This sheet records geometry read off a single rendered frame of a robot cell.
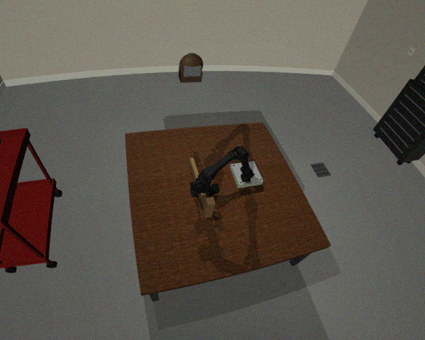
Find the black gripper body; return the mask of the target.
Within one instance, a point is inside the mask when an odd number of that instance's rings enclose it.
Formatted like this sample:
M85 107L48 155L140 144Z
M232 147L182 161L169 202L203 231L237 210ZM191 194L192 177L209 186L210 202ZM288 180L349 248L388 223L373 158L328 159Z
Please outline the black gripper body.
M209 186L207 188L206 187L203 187L200 190L197 190L197 191L194 191L194 192L192 191L192 189L190 189L190 192L191 192L191 196L192 197L197 197L199 193L209 193L211 190L214 193L219 193L220 192L219 186L216 183L215 184L212 184L212 186Z

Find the wooden post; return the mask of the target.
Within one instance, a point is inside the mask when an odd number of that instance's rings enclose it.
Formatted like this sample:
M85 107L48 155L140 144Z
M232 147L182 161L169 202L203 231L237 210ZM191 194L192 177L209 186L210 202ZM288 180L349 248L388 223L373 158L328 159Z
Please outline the wooden post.
M215 209L215 204L216 203L214 197L205 199L205 205L203 208L204 218L212 217L213 211Z

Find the dark wooden side rail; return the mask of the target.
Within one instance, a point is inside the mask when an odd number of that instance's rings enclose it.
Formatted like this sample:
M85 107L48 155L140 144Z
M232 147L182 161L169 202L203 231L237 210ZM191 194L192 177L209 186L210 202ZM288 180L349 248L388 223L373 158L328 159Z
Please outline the dark wooden side rail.
M194 181L197 181L197 178L198 178L199 173L198 173L198 170L197 170L197 167L196 167L196 163L194 161L194 158L190 158L189 165L190 165L190 168L191 168L191 171L192 171L192 174L193 174ZM207 198L207 196L206 196L205 193L199 193L199 196L200 196L200 200L201 200L202 206L204 208L205 199Z

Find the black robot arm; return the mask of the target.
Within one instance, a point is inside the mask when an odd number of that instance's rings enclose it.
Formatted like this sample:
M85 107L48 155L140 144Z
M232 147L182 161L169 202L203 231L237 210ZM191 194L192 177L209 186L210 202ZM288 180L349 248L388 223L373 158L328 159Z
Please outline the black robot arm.
M237 154L235 154L236 152ZM232 160L240 160L242 162L242 167L240 168L242 171L242 181L250 182L255 173L249 167L249 153L245 150L243 146L235 147L233 150L228 151L228 153L217 161L212 166L208 166L204 168L198 175L197 181L190 183L192 191L197 191L203 187L209 187L211 181L215 179L217 172L230 163ZM203 176L202 176L203 175Z

